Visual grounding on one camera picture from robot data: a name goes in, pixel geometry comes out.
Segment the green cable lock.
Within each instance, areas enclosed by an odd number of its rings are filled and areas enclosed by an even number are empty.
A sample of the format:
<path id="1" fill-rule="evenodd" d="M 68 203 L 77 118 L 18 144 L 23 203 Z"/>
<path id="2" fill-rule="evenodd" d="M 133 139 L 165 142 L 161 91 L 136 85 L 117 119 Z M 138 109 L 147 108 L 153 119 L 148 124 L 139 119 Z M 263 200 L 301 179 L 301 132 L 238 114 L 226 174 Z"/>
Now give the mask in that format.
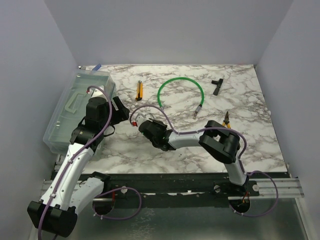
<path id="1" fill-rule="evenodd" d="M 197 112 L 197 114 L 198 114 L 198 113 L 201 111 L 201 109 L 202 109 L 202 107 L 203 107 L 203 104 L 204 104 L 204 102 L 205 102 L 205 94 L 204 94 L 203 88 L 200 86 L 200 84 L 199 84 L 197 81 L 195 81 L 195 80 L 193 80 L 193 79 L 191 79 L 191 78 L 188 78 L 188 77 L 182 77 L 182 76 L 180 76 L 180 77 L 174 77 L 174 78 L 171 78 L 171 79 L 167 80 L 166 82 L 164 82 L 164 83 L 160 86 L 160 88 L 159 88 L 158 91 L 157 91 L 157 103 L 158 103 L 159 107 L 160 107 L 161 109 L 163 109 L 163 105 L 162 105 L 162 102 L 161 102 L 161 92 L 162 92 L 163 88 L 164 88 L 166 85 L 168 85 L 169 83 L 175 82 L 175 81 L 179 81 L 179 80 L 191 82 L 191 83 L 195 84 L 195 85 L 198 87 L 198 89 L 200 90 L 201 101 L 200 101 L 199 105 L 198 105 L 198 106 L 196 107 L 196 109 L 195 109 L 195 112 Z"/>

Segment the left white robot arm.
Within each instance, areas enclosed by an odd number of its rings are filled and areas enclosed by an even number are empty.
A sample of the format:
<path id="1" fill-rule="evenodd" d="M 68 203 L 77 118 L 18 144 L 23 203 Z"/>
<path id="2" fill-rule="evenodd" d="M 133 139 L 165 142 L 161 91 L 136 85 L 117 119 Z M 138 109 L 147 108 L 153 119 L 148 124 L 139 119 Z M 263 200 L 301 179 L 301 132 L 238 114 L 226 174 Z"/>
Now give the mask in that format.
<path id="1" fill-rule="evenodd" d="M 96 96 L 88 100 L 85 116 L 72 131 L 70 144 L 61 168 L 39 201 L 31 201 L 27 213 L 38 229 L 55 237 L 68 237 L 78 220 L 79 213 L 95 196 L 107 197 L 111 185 L 105 174 L 94 172 L 82 190 L 75 187 L 88 161 L 94 156 L 106 135 L 113 127 L 129 119 L 129 109 L 115 96 L 111 101 Z"/>

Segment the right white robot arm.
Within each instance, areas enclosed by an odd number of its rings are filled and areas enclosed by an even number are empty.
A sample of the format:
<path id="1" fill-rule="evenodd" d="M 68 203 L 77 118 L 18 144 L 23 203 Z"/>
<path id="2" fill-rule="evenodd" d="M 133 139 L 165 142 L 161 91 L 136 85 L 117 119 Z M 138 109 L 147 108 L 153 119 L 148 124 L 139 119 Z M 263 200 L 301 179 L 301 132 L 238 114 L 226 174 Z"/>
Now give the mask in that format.
<path id="1" fill-rule="evenodd" d="M 239 132 L 226 128 L 214 120 L 207 122 L 204 128 L 195 131 L 177 132 L 167 129 L 163 122 L 151 118 L 139 117 L 136 125 L 152 145 L 162 151 L 175 151 L 187 147 L 202 147 L 215 160 L 223 163 L 230 180 L 230 191 L 241 196 L 248 190 L 247 176 L 240 163 Z"/>

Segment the brass padlock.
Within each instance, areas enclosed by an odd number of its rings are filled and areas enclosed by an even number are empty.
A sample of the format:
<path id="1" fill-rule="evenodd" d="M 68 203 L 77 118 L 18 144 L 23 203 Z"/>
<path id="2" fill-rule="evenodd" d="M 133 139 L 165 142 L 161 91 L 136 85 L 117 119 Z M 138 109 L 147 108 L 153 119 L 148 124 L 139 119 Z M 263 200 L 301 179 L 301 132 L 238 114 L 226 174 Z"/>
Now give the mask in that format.
<path id="1" fill-rule="evenodd" d="M 144 122 L 146 120 L 154 120 L 155 117 L 152 113 L 138 113 L 135 117 L 136 122 Z"/>

